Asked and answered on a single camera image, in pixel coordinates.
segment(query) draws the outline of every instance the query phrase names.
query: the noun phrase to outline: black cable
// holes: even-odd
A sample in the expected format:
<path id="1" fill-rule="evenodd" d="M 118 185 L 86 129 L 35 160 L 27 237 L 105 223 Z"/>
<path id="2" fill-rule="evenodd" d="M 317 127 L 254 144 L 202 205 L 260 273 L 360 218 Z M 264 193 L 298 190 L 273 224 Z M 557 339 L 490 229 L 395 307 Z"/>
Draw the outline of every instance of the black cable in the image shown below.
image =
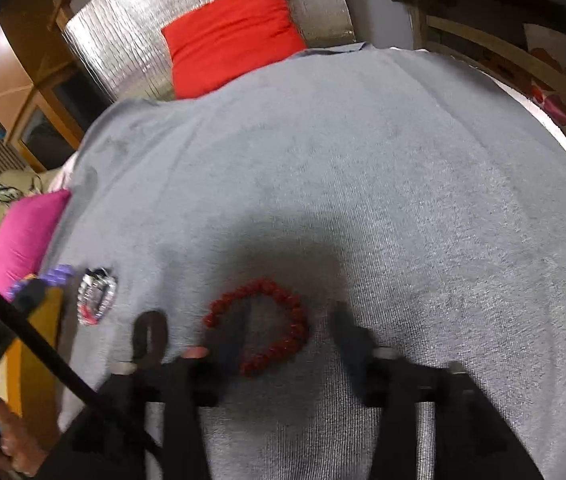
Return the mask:
<path id="1" fill-rule="evenodd" d="M 161 460 L 161 448 L 143 429 L 139 428 L 124 413 L 119 412 L 102 396 L 96 393 L 61 359 L 47 341 L 11 304 L 0 295 L 0 321 L 6 325 L 25 344 L 36 357 L 67 388 L 87 406 L 106 420 L 114 422 L 122 431 L 143 445 L 157 460 Z"/>

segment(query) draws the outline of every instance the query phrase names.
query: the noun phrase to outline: gray blanket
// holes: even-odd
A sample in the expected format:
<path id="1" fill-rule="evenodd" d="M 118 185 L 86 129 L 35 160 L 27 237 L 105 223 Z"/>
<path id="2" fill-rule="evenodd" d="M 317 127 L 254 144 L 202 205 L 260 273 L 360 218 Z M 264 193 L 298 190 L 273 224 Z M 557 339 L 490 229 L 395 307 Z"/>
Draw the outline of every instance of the gray blanket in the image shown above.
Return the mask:
<path id="1" fill-rule="evenodd" d="M 215 478 L 366 478 L 379 413 L 327 333 L 341 298 L 379 343 L 461 360 L 543 475 L 566 480 L 566 152 L 487 76 L 358 45 L 197 100 L 119 102 L 87 134 L 72 191 L 46 264 L 119 279 L 114 309 L 74 340 L 92 385 L 129 359 L 145 310 L 166 312 L 174 356 L 208 303 L 252 278 L 308 298 L 314 335 L 295 361 L 202 410 Z M 272 340 L 276 309 L 257 305 L 250 328 L 250 345 Z M 79 408 L 66 394 L 61 425 Z"/>

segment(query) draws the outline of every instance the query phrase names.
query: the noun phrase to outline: pillow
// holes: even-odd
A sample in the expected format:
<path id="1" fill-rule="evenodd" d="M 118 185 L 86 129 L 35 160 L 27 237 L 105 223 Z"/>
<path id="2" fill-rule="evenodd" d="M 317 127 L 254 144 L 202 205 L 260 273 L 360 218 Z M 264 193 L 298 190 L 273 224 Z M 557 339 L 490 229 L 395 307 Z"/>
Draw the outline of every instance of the pillow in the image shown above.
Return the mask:
<path id="1" fill-rule="evenodd" d="M 286 0 L 213 0 L 162 28 L 177 98 L 199 97 L 305 49 Z"/>
<path id="2" fill-rule="evenodd" d="M 10 286 L 38 272 L 58 219 L 70 192 L 33 195 L 14 202 L 0 225 L 0 294 L 7 298 Z"/>

